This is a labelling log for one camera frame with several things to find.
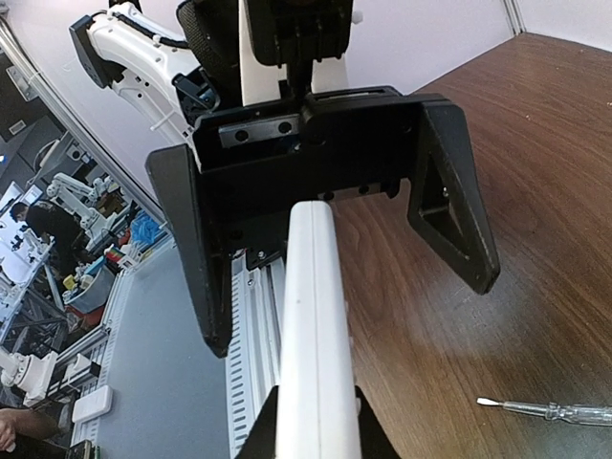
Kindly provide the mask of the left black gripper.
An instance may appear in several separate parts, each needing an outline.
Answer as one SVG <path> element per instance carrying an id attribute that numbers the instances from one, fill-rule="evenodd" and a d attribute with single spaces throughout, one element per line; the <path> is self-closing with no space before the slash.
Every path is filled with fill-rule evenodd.
<path id="1" fill-rule="evenodd" d="M 194 143 L 199 166 L 177 144 L 150 153 L 145 167 L 203 340 L 219 359 L 233 331 L 227 249 L 285 235 L 297 202 L 394 198 L 415 167 L 410 226 L 473 291 L 489 292 L 500 274 L 466 116 L 447 99 L 424 102 L 391 87 L 310 94 L 202 117 Z"/>

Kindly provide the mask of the white remote control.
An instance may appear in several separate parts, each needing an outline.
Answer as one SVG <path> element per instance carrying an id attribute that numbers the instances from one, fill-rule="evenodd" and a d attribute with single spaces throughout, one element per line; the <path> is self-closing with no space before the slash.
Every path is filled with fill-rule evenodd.
<path id="1" fill-rule="evenodd" d="M 359 458 L 351 344 L 330 206 L 290 213 L 275 455 Z"/>

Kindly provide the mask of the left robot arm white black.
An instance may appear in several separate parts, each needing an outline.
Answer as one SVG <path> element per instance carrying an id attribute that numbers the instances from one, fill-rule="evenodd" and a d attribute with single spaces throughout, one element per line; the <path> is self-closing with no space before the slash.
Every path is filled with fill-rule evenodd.
<path id="1" fill-rule="evenodd" d="M 100 88 L 168 140 L 146 170 L 177 242 L 205 343 L 230 348 L 231 259 L 287 250 L 291 208 L 409 181 L 409 225 L 476 293 L 500 273 L 463 110 L 440 95 L 352 88 L 349 1 L 185 1 L 176 35 L 136 1 L 71 26 Z"/>

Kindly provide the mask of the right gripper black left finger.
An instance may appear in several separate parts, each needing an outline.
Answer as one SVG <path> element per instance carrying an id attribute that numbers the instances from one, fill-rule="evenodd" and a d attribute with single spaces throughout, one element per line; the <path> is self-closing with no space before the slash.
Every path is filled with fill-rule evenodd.
<path id="1" fill-rule="evenodd" d="M 262 405 L 251 431 L 236 459 L 274 459 L 277 424 L 278 386 L 275 385 Z"/>

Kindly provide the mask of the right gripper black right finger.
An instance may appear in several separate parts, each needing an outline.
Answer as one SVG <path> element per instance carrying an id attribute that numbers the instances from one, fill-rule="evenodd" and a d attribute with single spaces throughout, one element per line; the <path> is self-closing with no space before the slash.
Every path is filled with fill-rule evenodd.
<path id="1" fill-rule="evenodd" d="M 361 403 L 358 415 L 361 454 L 363 459 L 393 459 L 397 457 L 389 438 L 383 430 L 374 410 L 363 391 L 355 386 L 356 396 Z"/>

